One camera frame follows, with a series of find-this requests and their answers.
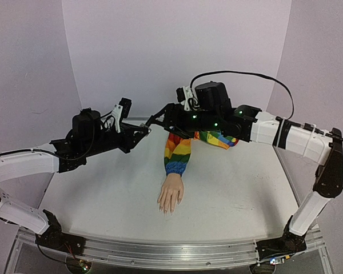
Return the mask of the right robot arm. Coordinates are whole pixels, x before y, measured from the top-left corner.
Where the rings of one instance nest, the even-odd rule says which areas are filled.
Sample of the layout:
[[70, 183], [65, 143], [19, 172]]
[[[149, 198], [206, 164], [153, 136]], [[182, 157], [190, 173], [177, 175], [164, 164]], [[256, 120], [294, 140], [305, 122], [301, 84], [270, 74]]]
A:
[[157, 124], [184, 139], [196, 132], [219, 132], [244, 142], [268, 144], [306, 157], [318, 164], [312, 191], [288, 224], [288, 231], [304, 236], [326, 204], [343, 190], [343, 147], [341, 131], [322, 131], [274, 116], [260, 108], [232, 107], [222, 82], [208, 82], [177, 89], [178, 103], [169, 103], [151, 116], [147, 125]]

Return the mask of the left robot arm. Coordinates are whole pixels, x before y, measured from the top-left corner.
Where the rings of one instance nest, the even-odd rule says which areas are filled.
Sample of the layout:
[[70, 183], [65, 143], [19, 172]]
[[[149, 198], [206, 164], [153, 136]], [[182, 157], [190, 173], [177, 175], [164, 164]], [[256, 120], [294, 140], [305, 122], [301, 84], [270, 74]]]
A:
[[[128, 111], [121, 105], [108, 114], [106, 120], [98, 111], [83, 109], [72, 119], [72, 128], [64, 139], [52, 140], [34, 148], [0, 152], [0, 183], [30, 175], [54, 174], [75, 170], [86, 164], [88, 157], [119, 149], [129, 153], [150, 128], [122, 122]], [[0, 219], [42, 235], [53, 249], [61, 249], [65, 235], [55, 216], [40, 211], [0, 189]]]

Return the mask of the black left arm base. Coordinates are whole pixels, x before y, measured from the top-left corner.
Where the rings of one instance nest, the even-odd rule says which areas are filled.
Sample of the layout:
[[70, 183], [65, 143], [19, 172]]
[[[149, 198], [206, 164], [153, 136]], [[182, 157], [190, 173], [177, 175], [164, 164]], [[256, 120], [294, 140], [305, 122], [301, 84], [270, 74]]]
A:
[[47, 217], [49, 227], [43, 234], [36, 235], [35, 243], [40, 247], [68, 252], [75, 256], [82, 255], [85, 249], [86, 239], [82, 236], [64, 233], [53, 213], [46, 209], [43, 210], [43, 213]]

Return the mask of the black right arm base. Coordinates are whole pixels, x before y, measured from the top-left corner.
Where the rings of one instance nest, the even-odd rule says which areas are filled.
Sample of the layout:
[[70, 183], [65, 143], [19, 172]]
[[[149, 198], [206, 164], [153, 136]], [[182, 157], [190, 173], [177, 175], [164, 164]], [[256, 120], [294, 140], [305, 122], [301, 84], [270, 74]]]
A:
[[256, 242], [258, 261], [265, 262], [271, 259], [292, 256], [307, 249], [305, 236], [298, 236], [289, 231], [292, 216], [288, 220], [284, 232], [280, 237], [259, 240]]

